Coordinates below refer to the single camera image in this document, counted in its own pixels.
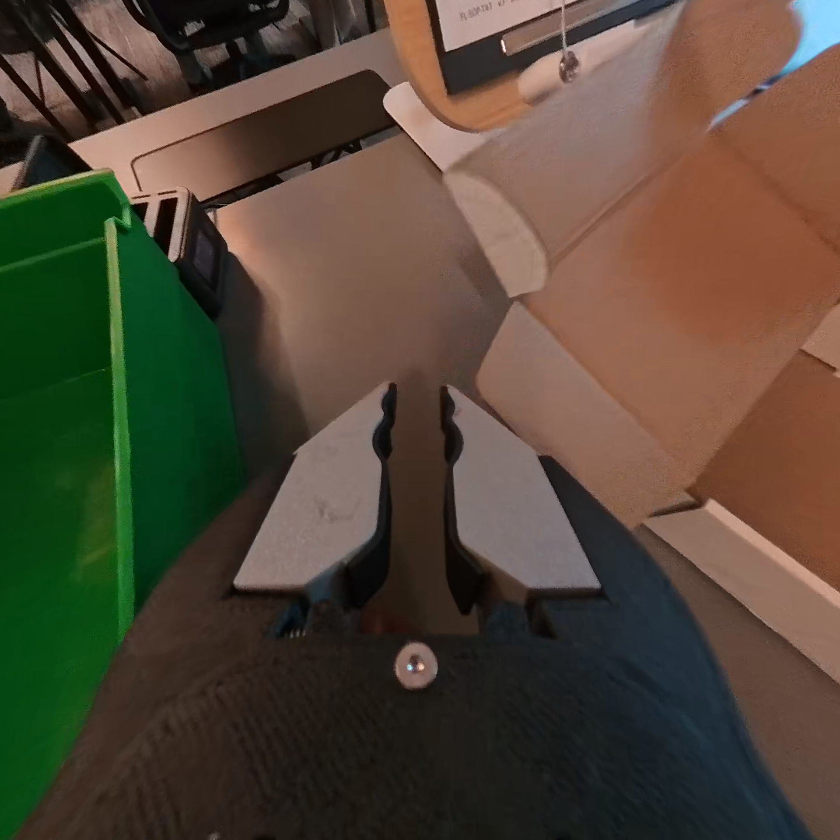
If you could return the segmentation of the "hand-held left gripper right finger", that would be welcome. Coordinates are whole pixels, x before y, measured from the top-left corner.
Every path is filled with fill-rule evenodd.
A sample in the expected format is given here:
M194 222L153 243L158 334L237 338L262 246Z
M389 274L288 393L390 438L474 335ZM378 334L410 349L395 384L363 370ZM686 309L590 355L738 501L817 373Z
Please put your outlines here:
M458 611L600 595L538 454L452 385L439 400L445 572Z

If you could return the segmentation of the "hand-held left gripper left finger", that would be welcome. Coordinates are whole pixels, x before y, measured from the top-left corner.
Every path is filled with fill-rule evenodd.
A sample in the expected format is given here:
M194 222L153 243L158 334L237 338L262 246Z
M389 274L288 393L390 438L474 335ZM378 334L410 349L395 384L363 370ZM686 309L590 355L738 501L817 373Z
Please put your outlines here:
M390 567L396 384L384 382L300 446L234 578L237 592L363 607Z

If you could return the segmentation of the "green plastic bin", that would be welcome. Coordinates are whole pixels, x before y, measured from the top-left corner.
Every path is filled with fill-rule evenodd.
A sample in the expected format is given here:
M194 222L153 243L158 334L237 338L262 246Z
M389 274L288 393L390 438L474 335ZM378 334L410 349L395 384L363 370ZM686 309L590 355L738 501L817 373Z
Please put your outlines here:
M1 837L133 619L245 483L216 324L90 171L1 205Z

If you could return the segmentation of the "white cardboard mailer box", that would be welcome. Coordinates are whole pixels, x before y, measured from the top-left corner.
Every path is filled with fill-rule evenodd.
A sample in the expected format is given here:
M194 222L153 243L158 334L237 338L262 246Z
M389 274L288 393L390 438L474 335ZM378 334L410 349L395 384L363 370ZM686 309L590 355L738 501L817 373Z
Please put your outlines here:
M684 2L444 174L507 424L838 681L838 45Z

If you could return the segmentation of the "black device with small screen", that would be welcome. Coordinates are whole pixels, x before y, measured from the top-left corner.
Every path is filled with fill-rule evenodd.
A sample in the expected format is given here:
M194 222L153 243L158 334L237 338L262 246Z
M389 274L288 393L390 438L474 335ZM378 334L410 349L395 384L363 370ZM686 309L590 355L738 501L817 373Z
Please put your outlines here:
M28 145L12 189L90 172L91 167L67 144L40 134ZM130 196L147 233L177 268L183 286L205 314L216 321L224 304L228 246L196 196L178 186Z

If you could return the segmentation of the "instruction sheet on wooden stand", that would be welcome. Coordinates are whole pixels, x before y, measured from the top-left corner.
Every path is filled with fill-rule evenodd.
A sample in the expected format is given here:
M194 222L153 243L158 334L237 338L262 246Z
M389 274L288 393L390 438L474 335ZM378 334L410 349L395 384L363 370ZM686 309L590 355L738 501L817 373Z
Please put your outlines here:
M594 68L645 40L660 25L671 27L679 20L685 5L685 2L675 2L673 6L635 24L626 24L573 47L563 45L560 51L572 51L580 62L581 70L573 80L567 81L557 89L576 81L579 77L590 75ZM450 96L446 92L438 63L427 1L385 2L385 11L402 67L415 93L427 108L455 128L477 130L486 127L495 107L490 104L491 98L486 96L485 92L514 81L522 71L511 73L472 91Z

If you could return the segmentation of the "black office chair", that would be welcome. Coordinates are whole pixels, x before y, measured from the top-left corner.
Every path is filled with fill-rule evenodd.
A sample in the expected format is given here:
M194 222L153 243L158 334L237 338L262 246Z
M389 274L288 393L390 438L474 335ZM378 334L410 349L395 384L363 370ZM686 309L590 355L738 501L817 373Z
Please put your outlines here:
M261 36L290 11L289 1L123 1L129 15L179 60L197 65L196 52L226 48L237 68L268 70L292 56L272 56Z

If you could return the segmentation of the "printed instruction sheet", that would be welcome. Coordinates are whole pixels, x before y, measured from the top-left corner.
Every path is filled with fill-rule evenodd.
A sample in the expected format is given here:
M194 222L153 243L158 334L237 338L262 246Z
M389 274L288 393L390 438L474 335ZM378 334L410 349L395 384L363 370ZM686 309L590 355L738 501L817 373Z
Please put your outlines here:
M674 1L433 1L427 10L444 88L459 95L538 59L635 24Z

